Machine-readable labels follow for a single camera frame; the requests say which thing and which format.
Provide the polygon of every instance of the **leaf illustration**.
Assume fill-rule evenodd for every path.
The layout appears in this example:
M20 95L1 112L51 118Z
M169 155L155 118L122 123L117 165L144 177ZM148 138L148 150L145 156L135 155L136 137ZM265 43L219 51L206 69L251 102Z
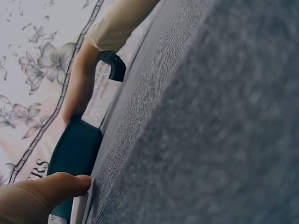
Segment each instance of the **leaf illustration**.
M10 44L8 46L8 49L9 49L9 51L10 51L10 53L11 53L12 56L15 56L15 57L18 56L17 49L16 49L16 47L14 45Z
M2 76L2 79L3 79L4 81L7 80L7 71L6 71L6 69L3 68L3 67L0 67L0 76Z
M0 95L0 100L5 104L11 105L11 102L9 101L9 99L3 95Z
M42 124L42 125L45 125L49 119L50 119L50 116L47 116L47 115L42 116L42 117L40 118L41 124Z
M5 62L6 62L6 57L5 56L0 57L0 67L3 67L5 65Z
M15 165L12 163L7 163L2 167L2 169L0 170L0 186L8 183L14 167Z
M29 120L27 120L27 121L26 121L26 125L27 125L28 127L36 127L36 128L39 127L38 122L37 122L36 120L34 120L34 119L29 119Z
M24 26L24 27L22 28L22 30L24 31L24 30L27 29L28 27L31 27L31 25L32 25L32 23L29 23L28 25Z
M87 6L89 6L93 0L86 0L85 4L83 5L82 9L85 9Z
M41 111L41 109L37 109L37 108L31 107L29 109L29 112L28 112L28 117L31 119L31 118L35 117L36 115L38 115L38 113L40 111Z
M38 130L37 127L31 127L31 128L26 132L26 134L23 136L22 140L31 137L32 135L34 135L34 133L35 133L37 130Z
M46 21L49 21L49 19L50 19L50 16L49 16L49 15L47 15L47 16L45 16L45 17L43 18L43 20L46 20Z
M19 15L24 15L23 8L19 6Z
M41 85L43 80L43 76L36 76L33 80L32 80L32 84L31 84L31 91L36 91L38 90L39 86Z

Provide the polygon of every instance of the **beige sleeve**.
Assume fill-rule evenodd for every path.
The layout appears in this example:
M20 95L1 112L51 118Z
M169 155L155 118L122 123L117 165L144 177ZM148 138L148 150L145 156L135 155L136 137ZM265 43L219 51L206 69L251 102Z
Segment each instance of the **beige sleeve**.
M85 39L100 51L119 51L158 2L159 0L116 0L102 21L89 29Z

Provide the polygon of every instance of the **gray upholstered surface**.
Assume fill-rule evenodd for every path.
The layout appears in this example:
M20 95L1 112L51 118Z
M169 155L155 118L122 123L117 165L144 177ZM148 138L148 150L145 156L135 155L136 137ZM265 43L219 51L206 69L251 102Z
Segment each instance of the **gray upholstered surface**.
M90 220L298 223L299 2L162 7L104 137Z

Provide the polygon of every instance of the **finger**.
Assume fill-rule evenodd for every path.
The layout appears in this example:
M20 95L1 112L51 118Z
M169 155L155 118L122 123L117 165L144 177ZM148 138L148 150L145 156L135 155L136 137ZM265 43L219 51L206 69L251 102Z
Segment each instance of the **finger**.
M40 180L23 181L15 185L34 194L50 212L69 198L85 195L91 182L91 177L86 175L73 176L59 172Z
M62 118L68 124L74 114L83 114L89 102L88 93L93 90L93 78L77 69L78 73L71 74L68 90L65 97L65 107Z

